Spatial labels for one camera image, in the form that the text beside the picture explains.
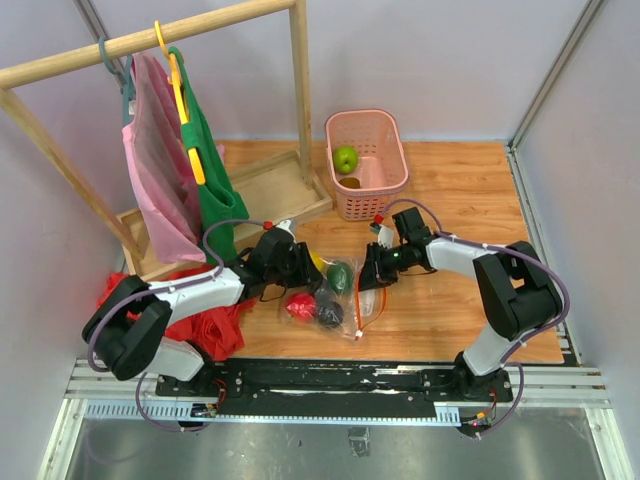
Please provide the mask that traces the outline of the dark green fake vegetable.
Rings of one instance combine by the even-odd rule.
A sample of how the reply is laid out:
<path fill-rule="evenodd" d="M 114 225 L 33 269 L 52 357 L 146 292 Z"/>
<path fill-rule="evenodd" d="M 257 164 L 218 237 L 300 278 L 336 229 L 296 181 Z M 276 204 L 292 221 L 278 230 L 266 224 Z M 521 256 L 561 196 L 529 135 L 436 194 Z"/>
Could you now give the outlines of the dark green fake vegetable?
<path fill-rule="evenodd" d="M 353 288 L 353 270 L 345 262 L 331 264 L 326 271 L 326 278 L 330 288 L 337 295 L 347 295 Z"/>

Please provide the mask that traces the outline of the clear zip top bag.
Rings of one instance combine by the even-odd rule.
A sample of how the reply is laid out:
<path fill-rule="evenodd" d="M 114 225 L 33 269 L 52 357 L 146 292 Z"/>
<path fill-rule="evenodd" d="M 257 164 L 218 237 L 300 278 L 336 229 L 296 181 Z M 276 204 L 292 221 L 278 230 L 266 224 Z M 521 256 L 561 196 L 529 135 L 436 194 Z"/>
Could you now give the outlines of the clear zip top bag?
<path fill-rule="evenodd" d="M 343 324 L 335 329 L 325 329 L 316 321 L 316 313 L 314 319 L 310 323 L 302 323 L 293 320 L 286 314 L 284 304 L 291 295 L 295 293 L 309 293 L 313 295 L 314 292 L 310 292 L 307 287 L 295 288 L 285 293 L 283 299 L 279 302 L 280 320 L 285 324 L 303 327 L 307 330 L 315 329 L 318 332 L 322 332 L 333 337 L 342 337 L 352 341 L 358 341 L 363 337 L 364 329 L 380 318 L 384 312 L 387 303 L 387 292 L 385 290 L 368 290 L 360 292 L 356 289 L 358 275 L 364 264 L 361 259 L 355 257 L 319 256 L 325 263 L 325 267 L 323 269 L 324 281 L 321 286 L 330 287 L 326 278 L 326 271 L 331 264 L 345 262 L 353 270 L 354 277 L 352 291 L 347 295 L 337 295 L 335 293 L 336 298 L 334 301 L 339 303 L 344 310 Z"/>

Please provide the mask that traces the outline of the brown fake kiwi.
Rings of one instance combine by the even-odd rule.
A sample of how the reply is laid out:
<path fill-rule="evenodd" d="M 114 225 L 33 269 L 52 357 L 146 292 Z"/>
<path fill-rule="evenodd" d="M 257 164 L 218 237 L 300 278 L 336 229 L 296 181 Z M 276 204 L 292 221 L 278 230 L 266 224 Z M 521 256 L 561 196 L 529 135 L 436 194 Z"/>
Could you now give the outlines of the brown fake kiwi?
<path fill-rule="evenodd" d="M 344 177 L 339 180 L 339 184 L 347 189 L 360 189 L 361 184 L 358 178 L 356 177 Z"/>

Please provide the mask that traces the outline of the light green fake apple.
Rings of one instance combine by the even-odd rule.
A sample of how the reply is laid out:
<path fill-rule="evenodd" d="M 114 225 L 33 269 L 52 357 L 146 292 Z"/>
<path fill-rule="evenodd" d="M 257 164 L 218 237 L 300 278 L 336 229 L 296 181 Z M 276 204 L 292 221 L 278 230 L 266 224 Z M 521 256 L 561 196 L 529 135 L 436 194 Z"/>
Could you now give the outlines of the light green fake apple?
<path fill-rule="evenodd" d="M 359 163 L 357 151 L 352 146 L 336 148 L 332 154 L 334 170 L 341 175 L 353 173 Z"/>

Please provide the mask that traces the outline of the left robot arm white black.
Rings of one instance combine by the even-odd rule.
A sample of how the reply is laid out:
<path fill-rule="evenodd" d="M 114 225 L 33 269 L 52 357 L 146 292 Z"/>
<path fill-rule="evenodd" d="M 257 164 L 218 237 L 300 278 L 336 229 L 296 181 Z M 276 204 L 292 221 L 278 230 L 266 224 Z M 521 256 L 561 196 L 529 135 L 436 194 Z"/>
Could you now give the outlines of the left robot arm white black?
<path fill-rule="evenodd" d="M 257 299 L 269 285 L 294 289 L 321 283 L 307 244 L 280 227 L 267 230 L 245 259 L 225 267 L 173 281 L 147 283 L 128 276 L 82 331 L 89 365 L 120 381 L 142 373 L 169 376 L 190 394 L 203 395 L 213 386 L 214 371 L 196 347 L 165 336 L 170 326 L 212 308 Z"/>

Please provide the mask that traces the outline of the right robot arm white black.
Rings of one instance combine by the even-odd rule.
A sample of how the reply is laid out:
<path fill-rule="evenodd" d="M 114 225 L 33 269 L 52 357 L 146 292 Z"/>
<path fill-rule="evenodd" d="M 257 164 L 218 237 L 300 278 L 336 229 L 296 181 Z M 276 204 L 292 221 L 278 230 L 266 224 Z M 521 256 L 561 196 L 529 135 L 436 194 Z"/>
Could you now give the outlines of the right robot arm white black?
<path fill-rule="evenodd" d="M 386 288 L 401 273 L 421 267 L 427 273 L 466 276 L 476 282 L 480 293 L 486 326 L 457 355 L 448 378 L 432 381 L 432 388 L 477 399 L 488 392 L 518 348 L 567 316 L 566 286 L 528 242 L 500 246 L 431 231 L 416 207 L 394 214 L 393 230 L 383 226 L 383 219 L 377 215 L 371 224 L 378 238 L 366 247 L 358 291 Z"/>

